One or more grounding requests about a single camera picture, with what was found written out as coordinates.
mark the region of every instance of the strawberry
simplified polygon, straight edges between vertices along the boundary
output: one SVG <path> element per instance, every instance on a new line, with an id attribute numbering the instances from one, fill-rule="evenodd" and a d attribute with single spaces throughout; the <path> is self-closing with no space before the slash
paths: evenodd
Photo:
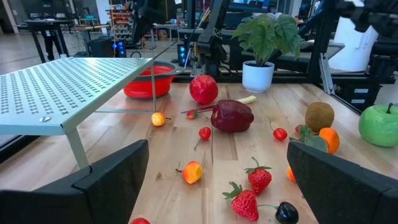
<path id="1" fill-rule="evenodd" d="M 198 110 L 190 110 L 187 112 L 188 119 L 196 119 L 198 117 Z"/>
<path id="2" fill-rule="evenodd" d="M 256 158 L 252 157 L 252 159 L 256 162 L 257 167 L 246 168 L 245 170 L 253 192 L 259 195 L 272 180 L 271 174 L 266 171 L 266 169 L 271 169 L 271 167 L 260 166 Z"/>
<path id="3" fill-rule="evenodd" d="M 231 193 L 224 192 L 225 199 L 232 199 L 232 210 L 238 215 L 247 218 L 251 221 L 259 219 L 259 211 L 257 209 L 256 195 L 251 190 L 242 190 L 242 185 L 229 183 L 234 190 Z"/>

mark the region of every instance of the fake fruit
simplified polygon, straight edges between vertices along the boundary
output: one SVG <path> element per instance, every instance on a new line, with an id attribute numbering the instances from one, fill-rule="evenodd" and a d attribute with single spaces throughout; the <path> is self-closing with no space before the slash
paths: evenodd
<path id="1" fill-rule="evenodd" d="M 193 184 L 200 179 L 203 174 L 203 168 L 197 161 L 189 162 L 183 170 L 176 169 L 175 171 L 182 174 L 182 177 L 188 184 Z"/>
<path id="2" fill-rule="evenodd" d="M 130 224 L 150 224 L 150 222 L 145 218 L 136 218 Z"/>
<path id="3" fill-rule="evenodd" d="M 285 129 L 277 128 L 274 130 L 274 128 L 272 128 L 271 121 L 269 122 L 269 127 L 271 128 L 271 130 L 274 131 L 272 134 L 274 135 L 274 138 L 276 138 L 277 140 L 283 141 L 287 138 L 287 132 Z"/>
<path id="4" fill-rule="evenodd" d="M 259 219 L 259 211 L 257 209 L 256 195 L 251 190 L 243 190 L 242 185 L 229 183 L 234 190 L 231 193 L 224 192 L 225 199 L 232 199 L 232 210 L 238 215 L 247 218 L 251 221 Z"/>
<path id="5" fill-rule="evenodd" d="M 187 118 L 188 119 L 196 119 L 198 117 L 199 113 L 197 110 L 190 110 L 187 112 Z"/>
<path id="6" fill-rule="evenodd" d="M 319 132 L 319 136 L 322 137 L 328 145 L 327 153 L 333 154 L 337 151 L 340 146 L 340 139 L 333 128 L 322 128 Z"/>
<path id="7" fill-rule="evenodd" d="M 201 129 L 199 130 L 199 136 L 200 136 L 200 139 L 199 139 L 197 145 L 193 148 L 193 149 L 195 149 L 195 150 L 196 150 L 196 148 L 198 147 L 200 140 L 205 140 L 205 141 L 209 140 L 209 138 L 210 138 L 210 136 L 211 136 L 211 130 L 210 130 L 210 128 L 209 128 L 209 127 L 201 128 Z"/>
<path id="8" fill-rule="evenodd" d="M 290 166 L 287 168 L 287 178 L 289 178 L 290 181 L 296 183 L 296 178 L 294 178 L 292 168 Z"/>
<path id="9" fill-rule="evenodd" d="M 246 131 L 253 120 L 250 107 L 236 100 L 218 101 L 211 115 L 211 124 L 226 133 Z"/>
<path id="10" fill-rule="evenodd" d="M 217 82 L 209 75 L 199 75 L 189 84 L 192 98 L 201 105 L 213 102 L 218 95 Z"/>
<path id="11" fill-rule="evenodd" d="M 382 147 L 398 145 L 398 107 L 391 103 L 366 108 L 358 128 L 362 138 L 371 144 Z"/>
<path id="12" fill-rule="evenodd" d="M 256 162 L 257 167 L 246 168 L 245 170 L 248 174 L 251 189 L 256 195 L 259 195 L 271 183 L 272 176 L 266 171 L 271 169 L 271 167 L 260 166 L 256 158 L 252 157 L 251 159 Z"/>
<path id="13" fill-rule="evenodd" d="M 156 112 L 152 114 L 150 119 L 152 120 L 152 124 L 154 124 L 154 126 L 163 126 L 166 123 L 166 119 L 169 118 L 166 118 L 163 112 Z"/>
<path id="14" fill-rule="evenodd" d="M 268 206 L 276 209 L 275 218 L 281 224 L 296 224 L 299 222 L 299 212 L 288 202 L 282 202 L 279 206 L 275 205 L 259 205 Z"/>
<path id="15" fill-rule="evenodd" d="M 322 128 L 330 128 L 335 119 L 333 108 L 323 102 L 315 102 L 310 104 L 305 112 L 305 124 L 318 133 Z"/>

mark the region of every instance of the white container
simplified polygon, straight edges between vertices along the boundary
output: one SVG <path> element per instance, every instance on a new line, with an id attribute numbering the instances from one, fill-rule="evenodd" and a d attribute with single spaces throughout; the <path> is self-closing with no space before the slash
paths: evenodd
<path id="1" fill-rule="evenodd" d="M 251 63 L 256 64 L 256 61 L 243 62 L 243 87 L 253 93 L 262 93 L 271 86 L 275 65 L 266 62 L 268 67 L 253 67 L 249 65 Z"/>

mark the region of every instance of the wooden tabletop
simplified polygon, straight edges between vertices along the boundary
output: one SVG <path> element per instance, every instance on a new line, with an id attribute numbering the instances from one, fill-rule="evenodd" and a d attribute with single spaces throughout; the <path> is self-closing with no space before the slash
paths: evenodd
<path id="1" fill-rule="evenodd" d="M 219 84 L 220 99 L 240 99 L 252 95 L 242 84 Z M 297 184 L 286 177 L 288 141 L 272 136 L 273 127 L 287 130 L 294 137 L 294 127 L 304 123 L 307 106 L 324 101 L 335 111 L 335 128 L 340 135 L 340 149 L 335 156 L 398 179 L 398 151 L 383 149 L 364 142 L 358 133 L 359 116 L 313 85 L 273 84 L 266 93 L 258 94 L 249 106 L 254 122 L 243 133 L 226 134 L 213 128 L 212 138 L 196 149 L 198 130 L 211 127 L 210 120 L 200 116 L 187 120 L 181 111 L 195 108 L 187 84 L 173 83 L 168 95 L 159 98 L 159 111 L 170 121 L 156 128 L 150 114 L 94 113 L 78 127 L 90 162 L 95 162 L 138 139 L 149 141 L 149 163 L 146 178 L 131 220 L 145 217 L 151 223 L 251 223 L 231 209 L 222 192 L 230 191 L 229 181 L 250 189 L 244 168 L 252 167 L 251 157 L 271 166 L 272 182 L 257 197 L 257 203 L 278 205 L 288 201 L 300 214 L 299 223 L 316 223 Z M 151 101 L 132 100 L 119 92 L 104 108 L 149 110 Z M 204 167 L 201 180 L 188 185 L 174 171 L 196 160 Z M 64 136 L 40 137 L 0 164 L 0 189 L 34 190 L 77 170 L 75 159 Z M 259 208 L 258 223 L 277 223 L 275 210 Z"/>

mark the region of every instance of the red apple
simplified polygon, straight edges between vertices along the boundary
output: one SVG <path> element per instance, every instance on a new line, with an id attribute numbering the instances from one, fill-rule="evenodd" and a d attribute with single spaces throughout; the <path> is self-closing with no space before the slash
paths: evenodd
<path id="1" fill-rule="evenodd" d="M 199 75 L 191 81 L 189 91 L 196 102 L 205 105 L 217 98 L 217 82 L 209 75 Z"/>

